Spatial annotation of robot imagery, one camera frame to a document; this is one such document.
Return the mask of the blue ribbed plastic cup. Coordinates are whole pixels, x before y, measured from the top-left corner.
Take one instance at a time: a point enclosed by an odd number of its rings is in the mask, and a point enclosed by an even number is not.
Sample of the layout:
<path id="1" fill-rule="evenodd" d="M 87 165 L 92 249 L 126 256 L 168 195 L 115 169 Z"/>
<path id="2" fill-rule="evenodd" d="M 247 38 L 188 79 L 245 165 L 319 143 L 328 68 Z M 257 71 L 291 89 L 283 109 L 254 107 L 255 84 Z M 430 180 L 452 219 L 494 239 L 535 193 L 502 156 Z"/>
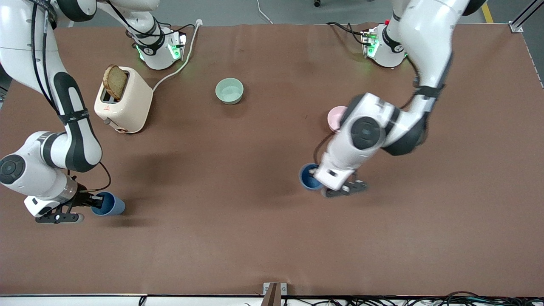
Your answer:
<path id="1" fill-rule="evenodd" d="M 125 203 L 110 192 L 101 192 L 97 194 L 102 197 L 102 205 L 100 208 L 91 207 L 91 211 L 98 216 L 114 216 L 120 215 L 125 210 Z"/>
<path id="2" fill-rule="evenodd" d="M 319 182 L 314 176 L 309 175 L 309 169 L 319 168 L 318 164 L 309 163 L 301 167 L 299 171 L 299 181 L 303 188 L 306 190 L 320 190 L 323 188 L 323 184 Z"/>

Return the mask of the pale pink bowl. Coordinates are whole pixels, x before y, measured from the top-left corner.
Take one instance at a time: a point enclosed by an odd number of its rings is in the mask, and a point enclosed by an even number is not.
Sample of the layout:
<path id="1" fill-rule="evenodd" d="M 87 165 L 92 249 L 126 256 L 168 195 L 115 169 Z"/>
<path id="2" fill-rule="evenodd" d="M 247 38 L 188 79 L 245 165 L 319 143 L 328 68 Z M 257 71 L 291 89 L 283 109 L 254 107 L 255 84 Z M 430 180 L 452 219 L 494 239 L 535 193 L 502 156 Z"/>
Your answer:
<path id="1" fill-rule="evenodd" d="M 336 106 L 329 110 L 327 115 L 328 126 L 334 133 L 338 133 L 340 129 L 340 121 L 347 110 L 346 106 Z"/>

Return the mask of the brown table cover sheet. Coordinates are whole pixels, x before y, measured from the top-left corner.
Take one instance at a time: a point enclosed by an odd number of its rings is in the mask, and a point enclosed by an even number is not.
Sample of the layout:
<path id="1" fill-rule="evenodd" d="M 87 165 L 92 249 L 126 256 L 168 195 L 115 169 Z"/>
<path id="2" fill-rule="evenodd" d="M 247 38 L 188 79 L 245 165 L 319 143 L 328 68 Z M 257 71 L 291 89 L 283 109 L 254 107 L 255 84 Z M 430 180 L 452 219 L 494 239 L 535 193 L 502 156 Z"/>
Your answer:
<path id="1" fill-rule="evenodd" d="M 125 212 L 37 224 L 0 185 L 0 294 L 544 296 L 544 89 L 523 35 L 458 25 L 426 142 L 360 170 L 326 199 L 299 169 L 326 115 L 371 92 L 402 106 L 409 62 L 363 58 L 326 25 L 202 27 L 138 134 L 90 112 Z M 215 87 L 244 85 L 226 105 Z"/>

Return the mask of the cream white toaster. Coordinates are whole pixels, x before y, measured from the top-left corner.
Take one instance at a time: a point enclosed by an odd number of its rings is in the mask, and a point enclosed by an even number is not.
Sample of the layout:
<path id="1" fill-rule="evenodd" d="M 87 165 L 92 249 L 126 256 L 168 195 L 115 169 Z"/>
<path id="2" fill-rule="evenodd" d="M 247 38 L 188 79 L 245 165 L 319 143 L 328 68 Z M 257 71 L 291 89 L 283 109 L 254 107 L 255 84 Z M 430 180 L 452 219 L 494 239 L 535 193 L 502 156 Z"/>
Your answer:
<path id="1" fill-rule="evenodd" d="M 152 88 L 133 68 L 119 66 L 127 75 L 124 93 L 119 101 L 100 85 L 94 112 L 118 133 L 138 133 L 145 125 L 153 97 Z"/>

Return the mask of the mint green bowl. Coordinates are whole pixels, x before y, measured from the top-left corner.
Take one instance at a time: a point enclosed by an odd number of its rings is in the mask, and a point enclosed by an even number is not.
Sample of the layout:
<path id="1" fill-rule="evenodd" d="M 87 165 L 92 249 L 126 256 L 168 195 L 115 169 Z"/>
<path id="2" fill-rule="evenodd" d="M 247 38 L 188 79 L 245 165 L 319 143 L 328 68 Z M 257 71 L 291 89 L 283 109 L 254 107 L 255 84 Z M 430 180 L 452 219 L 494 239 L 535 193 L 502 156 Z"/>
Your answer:
<path id="1" fill-rule="evenodd" d="M 224 78 L 215 87 L 216 97 L 226 105 L 239 103 L 243 92 L 244 85 L 237 78 Z"/>

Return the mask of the brown toast bread slice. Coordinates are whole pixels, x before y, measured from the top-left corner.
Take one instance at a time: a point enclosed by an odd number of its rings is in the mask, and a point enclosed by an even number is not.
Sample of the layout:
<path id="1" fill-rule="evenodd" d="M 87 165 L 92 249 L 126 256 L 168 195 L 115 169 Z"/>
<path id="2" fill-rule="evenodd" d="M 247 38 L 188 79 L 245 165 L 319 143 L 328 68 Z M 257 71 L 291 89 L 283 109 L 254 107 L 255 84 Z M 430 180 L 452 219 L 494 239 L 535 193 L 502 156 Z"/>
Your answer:
<path id="1" fill-rule="evenodd" d="M 117 65 L 109 65 L 102 79 L 104 89 L 117 101 L 121 99 L 127 81 L 128 76 Z"/>

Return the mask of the aluminium frame profile with bracket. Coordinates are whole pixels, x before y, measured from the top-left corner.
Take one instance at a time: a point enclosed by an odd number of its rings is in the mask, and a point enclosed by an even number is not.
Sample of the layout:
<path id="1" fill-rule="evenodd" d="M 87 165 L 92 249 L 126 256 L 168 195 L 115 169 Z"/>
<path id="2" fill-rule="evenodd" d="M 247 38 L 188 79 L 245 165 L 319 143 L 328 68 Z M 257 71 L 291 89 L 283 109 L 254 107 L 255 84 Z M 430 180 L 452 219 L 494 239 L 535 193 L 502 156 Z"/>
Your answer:
<path id="1" fill-rule="evenodd" d="M 513 20 L 508 22 L 511 33 L 522 33 L 523 23 L 529 20 L 542 6 L 544 0 L 532 0 Z"/>

